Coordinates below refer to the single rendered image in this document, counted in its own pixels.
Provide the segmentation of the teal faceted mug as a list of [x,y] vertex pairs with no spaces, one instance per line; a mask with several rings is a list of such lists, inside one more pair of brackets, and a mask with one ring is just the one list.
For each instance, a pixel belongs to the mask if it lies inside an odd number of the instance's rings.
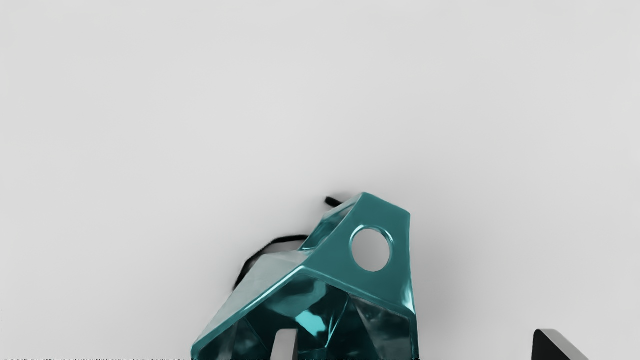
[[192,360],[420,360],[410,214],[370,193],[333,205],[299,248],[259,255],[194,342]]

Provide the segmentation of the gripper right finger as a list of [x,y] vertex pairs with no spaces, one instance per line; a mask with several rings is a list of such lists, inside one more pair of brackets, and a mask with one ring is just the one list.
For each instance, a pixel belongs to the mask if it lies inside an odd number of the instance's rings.
[[531,360],[589,360],[555,329],[537,329],[532,340]]

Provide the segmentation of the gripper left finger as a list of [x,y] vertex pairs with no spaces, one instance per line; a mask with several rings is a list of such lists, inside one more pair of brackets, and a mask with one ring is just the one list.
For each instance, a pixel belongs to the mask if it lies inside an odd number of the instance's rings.
[[279,330],[274,338],[270,360],[298,360],[298,330]]

